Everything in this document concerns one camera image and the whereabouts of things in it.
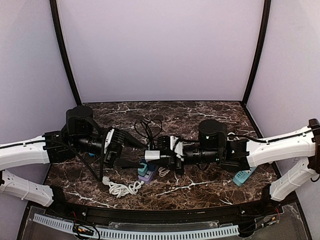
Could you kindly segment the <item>teal charger plug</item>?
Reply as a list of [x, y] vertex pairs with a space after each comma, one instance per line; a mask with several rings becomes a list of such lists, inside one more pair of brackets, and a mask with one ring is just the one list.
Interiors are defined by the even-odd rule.
[[138, 168], [138, 175], [144, 177], [148, 171], [148, 165], [146, 163], [141, 163], [140, 168]]

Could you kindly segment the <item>purple power strip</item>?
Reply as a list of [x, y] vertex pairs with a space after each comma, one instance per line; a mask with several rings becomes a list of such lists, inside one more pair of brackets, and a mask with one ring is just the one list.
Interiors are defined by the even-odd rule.
[[109, 187], [109, 194], [113, 195], [117, 199], [120, 199], [122, 197], [125, 197], [127, 195], [137, 195], [139, 190], [144, 186], [149, 184], [154, 176], [154, 173], [156, 172], [156, 169], [151, 170], [145, 170], [144, 175], [139, 174], [140, 171], [138, 171], [138, 180], [134, 183], [131, 183], [129, 185], [124, 185], [122, 183], [115, 183], [110, 180], [109, 177], [104, 176], [102, 178], [102, 184]]

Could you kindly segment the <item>white charger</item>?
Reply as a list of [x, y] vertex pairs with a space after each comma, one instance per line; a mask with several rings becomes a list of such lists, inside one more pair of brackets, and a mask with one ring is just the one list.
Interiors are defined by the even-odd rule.
[[161, 152], [159, 150], [146, 150], [144, 152], [144, 159], [146, 162], [159, 160], [161, 158]]

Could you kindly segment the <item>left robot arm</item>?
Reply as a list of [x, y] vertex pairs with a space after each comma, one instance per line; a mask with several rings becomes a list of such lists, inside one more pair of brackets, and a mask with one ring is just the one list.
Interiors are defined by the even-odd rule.
[[3, 144], [0, 147], [0, 191], [40, 204], [44, 207], [66, 201], [63, 190], [54, 185], [40, 185], [9, 172], [10, 168], [33, 164], [54, 164], [79, 158], [94, 178], [109, 187], [117, 198], [136, 195], [143, 182], [129, 186], [112, 183], [104, 175], [110, 168], [142, 168], [139, 162], [120, 159], [123, 147], [145, 150], [147, 146], [125, 130], [110, 127], [104, 133], [68, 133], [66, 130], [47, 132], [32, 139]]

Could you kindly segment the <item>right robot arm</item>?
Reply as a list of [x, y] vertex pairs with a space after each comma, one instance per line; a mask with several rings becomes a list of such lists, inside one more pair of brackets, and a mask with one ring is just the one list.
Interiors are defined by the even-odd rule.
[[291, 192], [320, 173], [320, 122], [313, 118], [294, 132], [269, 138], [233, 134], [228, 139], [226, 124], [214, 119], [198, 126], [198, 139], [176, 136], [157, 139], [157, 148], [146, 150], [144, 159], [155, 166], [184, 174], [186, 165], [216, 163], [228, 172], [248, 171], [266, 163], [299, 158], [286, 174], [263, 189], [263, 197], [281, 202]]

